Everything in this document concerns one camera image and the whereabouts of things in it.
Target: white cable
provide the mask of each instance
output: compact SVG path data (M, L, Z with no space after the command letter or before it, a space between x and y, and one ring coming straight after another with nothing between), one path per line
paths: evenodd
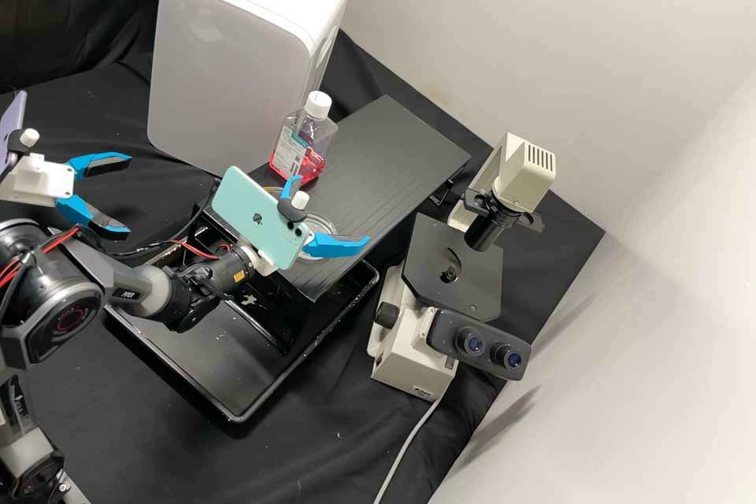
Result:
M399 467L399 463L402 461L404 453L406 453L407 449L410 448L410 443L412 443L412 440L415 438L415 435L417 435L417 432L419 432L420 428L425 425L425 422L428 421L428 418L433 414L433 412L435 412L435 409L441 403L441 398L443 398L443 395L446 394L447 389L449 388L449 384L447 384L447 386L443 389L443 392L441 392L435 402L431 404L431 406L428 408L428 411L425 412L425 415L420 418L420 421L417 422L413 430L409 432L407 439L405 439L402 448L399 449L399 454L396 456L396 459L394 459L394 464L391 465L391 469L388 471L384 483L381 485L380 490L378 491L378 495L376 496L376 499L372 501L372 504L380 504L380 500L384 497L384 492L386 492L388 485L391 483L391 479L394 478L394 473L396 473L396 469Z

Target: flask label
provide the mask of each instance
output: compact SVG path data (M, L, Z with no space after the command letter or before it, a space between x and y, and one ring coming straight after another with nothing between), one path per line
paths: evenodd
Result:
M276 151L273 155L273 166L289 176L299 173L302 159L307 151L307 143L296 135L290 128L281 128Z

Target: black cloth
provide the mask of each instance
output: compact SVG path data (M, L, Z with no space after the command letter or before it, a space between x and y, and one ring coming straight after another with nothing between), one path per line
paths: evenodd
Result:
M155 6L154 0L0 0L0 92L114 60L140 28L151 28Z
M149 69L143 64L115 65L29 89L27 125L42 132L39 148L49 158L97 150L134 155L130 170L77 187L132 228L122 246L169 234L186 219L191 203L204 197L210 179L147 142ZM388 94L468 151L472 165L455 188L458 194L490 151L344 35L336 41L324 89L341 114ZM442 218L450 206L426 201L421 210ZM497 324L528 340L602 235L556 195L549 194L540 209L547 222L541 237L516 230L504 242L506 317ZM0 203L0 218L40 218L41 212ZM45 216L61 222L54 214ZM410 229L408 219L368 260L382 272L401 259ZM377 299L376 289L242 427L224 424L101 317L29 373L39 422L93 502L371 502L428 408L369 377L372 360L365 346ZM461 366L384 501L427 501L501 387L501 381Z

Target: white speaker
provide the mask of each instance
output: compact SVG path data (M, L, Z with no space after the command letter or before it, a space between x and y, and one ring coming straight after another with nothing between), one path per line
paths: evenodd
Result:
M347 0L160 0L147 135L218 176L265 163L323 79Z

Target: inverted microscope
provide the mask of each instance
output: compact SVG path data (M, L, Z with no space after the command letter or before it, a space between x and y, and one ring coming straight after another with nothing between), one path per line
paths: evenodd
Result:
M501 313L508 228L544 229L536 207L556 177L556 159L506 134L444 224L421 213L406 259L387 270L367 352L371 377L428 401L460 362L505 380L524 375L531 347L490 324Z

